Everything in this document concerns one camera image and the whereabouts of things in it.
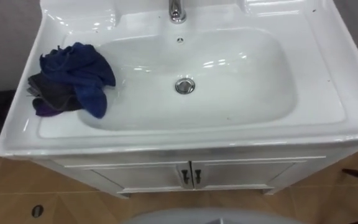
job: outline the tile floor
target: tile floor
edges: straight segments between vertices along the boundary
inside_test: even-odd
[[[260,210],[305,223],[358,221],[358,153],[273,196],[259,190],[134,194],[118,199],[27,161],[0,158],[0,224],[114,224],[140,213],[177,207]],[[31,210],[43,205],[41,217]]]

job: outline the cabinet handle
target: cabinet handle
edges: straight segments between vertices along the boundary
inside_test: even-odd
[[[200,184],[201,183],[201,170],[194,170],[196,172],[196,183]]]
[[[189,184],[189,177],[187,177],[188,170],[181,170],[180,171],[183,174],[183,181],[185,184]]]

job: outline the towel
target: towel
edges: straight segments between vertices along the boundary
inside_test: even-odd
[[[83,109],[75,95],[73,86],[51,81],[42,73],[32,75],[27,80],[30,85],[27,91],[37,97],[33,100],[36,115],[53,116],[59,114],[58,111]]]
[[[116,79],[106,59],[92,45],[75,43],[53,49],[40,57],[42,74],[51,81],[71,85],[82,107],[96,118],[107,110],[105,85],[116,86]]]

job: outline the cabinet leg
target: cabinet leg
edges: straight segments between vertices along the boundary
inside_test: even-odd
[[[129,199],[131,197],[132,194],[130,193],[121,193],[121,194],[117,194],[116,197],[121,198],[121,199]]]
[[[281,191],[282,189],[281,188],[275,188],[275,189],[263,189],[262,190],[262,193],[264,195],[273,195],[279,191]]]

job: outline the vanity cabinet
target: vanity cabinet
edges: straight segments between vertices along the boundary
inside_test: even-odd
[[[137,192],[263,189],[274,194],[358,151],[358,146],[150,151],[34,160],[120,198]]]
[[[187,161],[87,167],[120,186],[120,193],[178,190],[267,189],[304,159]]]

